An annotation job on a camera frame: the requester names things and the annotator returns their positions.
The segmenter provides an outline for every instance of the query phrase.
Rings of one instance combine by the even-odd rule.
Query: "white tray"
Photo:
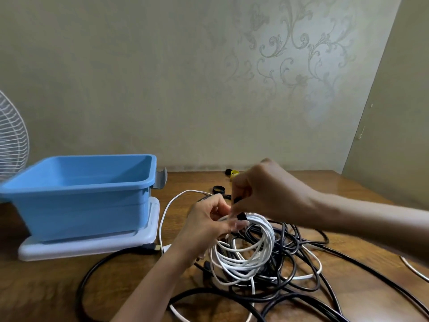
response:
[[[138,231],[49,244],[37,243],[30,236],[19,246],[18,257],[21,261],[69,258],[110,253],[127,247],[153,243],[157,238],[159,214],[159,200],[155,197],[149,197],[149,220],[147,225]]]

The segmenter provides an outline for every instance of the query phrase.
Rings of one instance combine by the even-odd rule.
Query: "gray bracket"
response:
[[[167,168],[155,173],[155,183],[151,186],[152,189],[162,189],[167,183]]]

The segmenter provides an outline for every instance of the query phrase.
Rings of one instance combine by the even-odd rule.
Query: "blue plastic basin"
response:
[[[0,186],[38,241],[136,231],[149,216],[153,155],[46,158]]]

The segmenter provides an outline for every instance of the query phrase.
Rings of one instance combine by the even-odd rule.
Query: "wooden tabletop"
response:
[[[359,200],[389,203],[381,196],[331,171],[292,172],[314,189]],[[169,173],[163,190],[152,195],[161,203],[161,213],[178,193],[195,189],[210,191],[223,185],[227,193],[229,179],[219,172]],[[163,241],[174,240],[186,218],[189,206],[200,199],[198,194],[185,194],[170,207],[163,228]],[[306,238],[317,237],[303,231]],[[28,237],[20,217],[10,204],[0,205],[0,321],[76,321],[73,303],[76,288],[88,269],[104,255],[47,261],[20,262],[19,245]],[[429,284],[415,276],[398,256],[357,238],[329,234],[330,247],[356,258],[405,287],[429,306]],[[315,252],[323,263],[323,272],[333,287],[344,315],[350,321],[427,321],[398,292],[362,269],[328,253]],[[95,319],[108,321],[128,295],[158,260],[158,256],[124,255],[106,264],[90,280],[84,305]],[[423,273],[429,270],[416,265]],[[202,273],[195,267],[186,271],[175,294],[202,286]],[[315,294],[328,303],[322,291]],[[246,311],[238,304],[214,295],[196,295],[177,307],[190,321],[244,322]],[[268,321],[324,321],[303,306],[281,303],[267,315]],[[163,321],[177,321],[167,312]]]

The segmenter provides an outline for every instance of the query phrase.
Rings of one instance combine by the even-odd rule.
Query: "forearm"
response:
[[[140,282],[111,322],[158,322],[162,319],[187,262],[169,249]]]
[[[320,195],[320,228],[395,249],[429,265],[429,212],[394,205]]]

